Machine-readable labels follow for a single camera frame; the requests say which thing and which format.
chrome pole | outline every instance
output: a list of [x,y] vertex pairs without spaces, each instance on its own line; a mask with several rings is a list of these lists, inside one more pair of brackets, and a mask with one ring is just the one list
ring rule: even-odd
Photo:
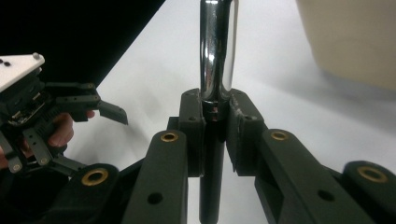
[[238,0],[201,0],[201,99],[206,120],[227,117]]

white table surface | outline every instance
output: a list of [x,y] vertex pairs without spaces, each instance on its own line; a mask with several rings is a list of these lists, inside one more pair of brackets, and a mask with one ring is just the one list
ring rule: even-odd
[[[166,0],[98,88],[126,110],[129,125],[99,116],[77,123],[66,156],[124,169],[146,155],[151,137],[178,115],[180,94],[199,88],[199,3]],[[233,88],[322,164],[341,172],[366,160],[396,173],[396,92],[318,69],[293,0],[240,1]],[[265,223],[253,180],[234,174],[225,156],[220,224]],[[199,223],[197,178],[189,188],[188,223]]]

